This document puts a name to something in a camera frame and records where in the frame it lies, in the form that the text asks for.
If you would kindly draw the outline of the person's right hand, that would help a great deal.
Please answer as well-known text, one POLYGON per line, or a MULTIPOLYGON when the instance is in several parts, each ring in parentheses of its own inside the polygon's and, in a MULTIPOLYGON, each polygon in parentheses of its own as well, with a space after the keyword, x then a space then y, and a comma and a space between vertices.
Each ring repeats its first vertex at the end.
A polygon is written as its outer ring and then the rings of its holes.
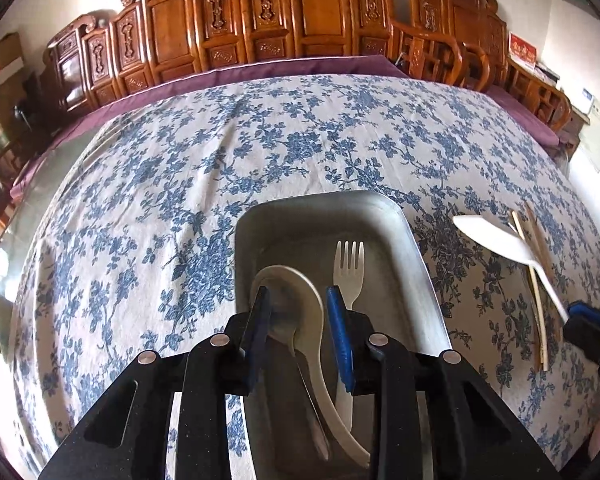
POLYGON ((588 458, 594 460, 598 454, 600 454, 600 420, 595 425, 588 442, 588 458))

